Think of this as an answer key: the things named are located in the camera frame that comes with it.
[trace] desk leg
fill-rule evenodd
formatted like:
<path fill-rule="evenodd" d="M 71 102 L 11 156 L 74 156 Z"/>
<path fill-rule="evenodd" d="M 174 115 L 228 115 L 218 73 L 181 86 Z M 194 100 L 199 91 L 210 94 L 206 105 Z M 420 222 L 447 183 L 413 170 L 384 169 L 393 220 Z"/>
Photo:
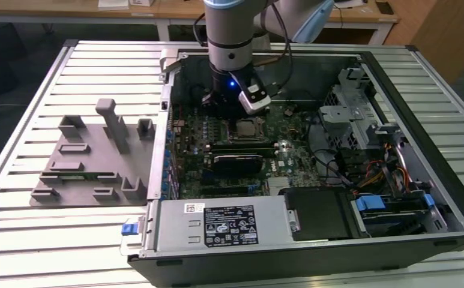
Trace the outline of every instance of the desk leg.
<path fill-rule="evenodd" d="M 371 38 L 369 45 L 383 45 L 387 39 L 387 36 L 391 33 L 393 23 L 380 23 L 377 30 Z"/>
<path fill-rule="evenodd" d="M 42 23 L 43 30 L 47 35 L 54 33 L 54 24 L 52 23 Z"/>
<path fill-rule="evenodd" d="M 169 42 L 169 19 L 157 19 L 155 25 L 159 33 L 159 41 Z"/>

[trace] warning label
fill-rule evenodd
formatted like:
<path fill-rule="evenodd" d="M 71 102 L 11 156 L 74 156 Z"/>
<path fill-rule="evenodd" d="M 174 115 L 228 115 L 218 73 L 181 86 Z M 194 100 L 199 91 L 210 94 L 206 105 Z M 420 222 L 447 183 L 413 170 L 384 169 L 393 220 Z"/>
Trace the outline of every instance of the warning label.
<path fill-rule="evenodd" d="M 205 208 L 203 220 L 207 247 L 258 244 L 253 205 Z"/>

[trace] black cable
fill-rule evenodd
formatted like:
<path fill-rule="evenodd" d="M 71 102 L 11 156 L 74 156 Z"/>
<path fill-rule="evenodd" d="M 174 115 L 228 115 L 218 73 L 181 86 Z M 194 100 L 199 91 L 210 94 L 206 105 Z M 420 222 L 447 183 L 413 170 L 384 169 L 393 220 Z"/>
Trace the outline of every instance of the black cable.
<path fill-rule="evenodd" d="M 273 11 L 274 10 L 278 11 L 278 9 L 276 8 L 274 4 L 272 4 L 272 7 L 273 7 Z M 281 30 L 284 30 L 285 22 L 284 22 L 281 17 L 280 18 L 277 17 L 277 20 L 278 20 L 280 28 L 281 28 Z M 268 64 L 273 64 L 273 63 L 278 62 L 285 57 L 285 55 L 288 54 L 289 49 L 290 49 L 289 34 L 288 33 L 285 33 L 284 38 L 285 38 L 285 47 L 284 47 L 284 51 L 281 52 L 281 54 L 277 57 L 273 57 L 273 58 L 270 58 L 268 60 L 264 60 L 264 61 L 260 61 L 257 63 L 253 63 L 254 67 L 260 67 L 260 66 L 265 66 Z"/>
<path fill-rule="evenodd" d="M 317 162 L 320 162 L 320 164 L 322 166 L 325 166 L 340 178 L 340 180 L 342 180 L 344 185 L 346 185 L 349 188 L 354 188 L 357 189 L 356 185 L 350 182 L 350 180 L 348 180 L 348 178 L 341 174 L 341 172 L 338 172 L 338 170 L 333 167 L 330 167 L 326 162 L 324 162 L 318 157 L 316 157 Z"/>
<path fill-rule="evenodd" d="M 330 178 L 330 176 L 329 176 L 329 165 L 330 165 L 332 162 L 337 162 L 337 160 L 332 159 L 326 163 L 326 180 L 328 180 L 328 178 Z"/>
<path fill-rule="evenodd" d="M 289 51 L 289 73 L 285 78 L 285 80 L 278 84 L 278 89 L 284 88 L 284 86 L 288 84 L 292 76 L 293 76 L 293 69 L 294 69 L 294 63 L 293 63 L 293 50 L 290 48 L 290 40 L 289 40 L 289 33 L 288 33 L 288 27 L 285 27 L 284 19 L 281 18 L 281 14 L 278 11 L 278 8 L 274 4 L 272 4 L 274 15 L 277 16 L 277 20 L 281 26 L 281 29 L 284 30 L 284 37 L 285 37 L 285 48 Z"/>
<path fill-rule="evenodd" d="M 338 9 L 338 13 L 341 15 L 341 29 L 342 29 L 344 28 L 342 8 L 340 8 L 336 4 L 333 4 L 333 6 L 336 6 L 336 9 Z"/>
<path fill-rule="evenodd" d="M 198 25 L 198 22 L 203 19 L 205 17 L 205 12 L 199 15 L 199 17 L 197 18 L 197 20 L 194 21 L 194 24 L 193 24 L 193 33 L 194 33 L 194 37 L 197 38 L 197 41 L 199 43 L 199 45 L 202 47 L 206 47 L 207 44 L 199 39 L 199 34 L 197 32 L 197 25 Z"/>
<path fill-rule="evenodd" d="M 316 154 L 317 152 L 328 152 L 328 153 L 330 153 L 332 155 L 336 155 L 336 153 L 337 153 L 337 151 L 333 150 L 333 149 L 317 149 L 317 150 L 312 151 L 312 153 L 314 153 L 314 154 Z"/>

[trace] metal bracket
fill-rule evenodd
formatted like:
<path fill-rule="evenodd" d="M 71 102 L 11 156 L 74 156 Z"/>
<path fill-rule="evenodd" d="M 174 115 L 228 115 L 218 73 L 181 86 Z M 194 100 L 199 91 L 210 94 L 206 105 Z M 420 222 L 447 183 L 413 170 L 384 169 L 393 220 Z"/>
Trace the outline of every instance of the metal bracket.
<path fill-rule="evenodd" d="M 142 236 L 145 231 L 145 216 L 141 216 L 138 218 L 129 218 L 127 221 L 123 224 L 133 224 L 137 223 L 138 225 L 138 232 Z M 137 240 L 138 235 L 130 235 L 130 236 L 122 236 L 121 237 L 121 244 L 119 244 L 119 253 L 122 256 L 129 256 L 138 253 L 138 249 L 130 249 L 129 245 L 133 244 Z"/>
<path fill-rule="evenodd" d="M 167 82 L 169 82 L 169 74 L 167 73 L 159 74 L 159 81 L 162 81 L 165 84 L 167 84 Z"/>
<path fill-rule="evenodd" d="M 159 66 L 162 74 L 167 74 L 179 67 L 181 62 L 178 58 L 178 49 L 163 49 L 161 51 Z"/>
<path fill-rule="evenodd" d="M 379 141 L 380 135 L 392 135 L 395 134 L 401 128 L 399 127 L 397 123 L 388 123 L 383 125 L 371 125 L 367 129 L 367 136 L 369 138 L 369 145 L 375 145 Z"/>
<path fill-rule="evenodd" d="M 353 120 L 363 120 L 358 110 L 350 110 L 346 106 L 322 106 L 320 108 L 322 121 L 330 124 L 349 123 Z"/>
<path fill-rule="evenodd" d="M 157 247 L 157 222 L 159 221 L 159 202 L 158 200 L 150 201 L 147 204 L 147 211 L 145 217 L 143 229 L 143 249 L 139 252 L 139 258 L 146 257 L 147 251 L 155 251 Z"/>
<path fill-rule="evenodd" d="M 296 210 L 288 210 L 288 217 L 289 217 L 289 226 L 290 231 L 297 232 L 301 230 L 300 221 L 297 219 L 297 213 Z"/>

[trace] slotted metal surface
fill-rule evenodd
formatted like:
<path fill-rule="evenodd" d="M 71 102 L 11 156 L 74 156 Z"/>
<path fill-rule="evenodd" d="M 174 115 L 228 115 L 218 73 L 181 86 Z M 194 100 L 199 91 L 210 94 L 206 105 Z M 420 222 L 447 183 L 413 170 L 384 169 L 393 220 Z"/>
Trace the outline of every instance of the slotted metal surface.
<path fill-rule="evenodd" d="M 163 48 L 197 48 L 187 43 L 81 41 L 64 48 L 35 102 L 0 157 L 0 287 L 151 287 L 121 255 L 121 224 L 142 207 L 36 209 L 30 206 L 48 155 L 59 138 L 62 115 L 81 114 L 103 123 L 94 104 L 117 101 L 126 123 L 157 121 Z M 464 103 L 417 56 L 404 47 L 302 46 L 296 50 L 369 49 L 464 183 Z M 387 117 L 387 105 L 377 96 Z M 464 251 L 435 256 L 407 269 L 225 284 L 220 287 L 464 287 Z"/>

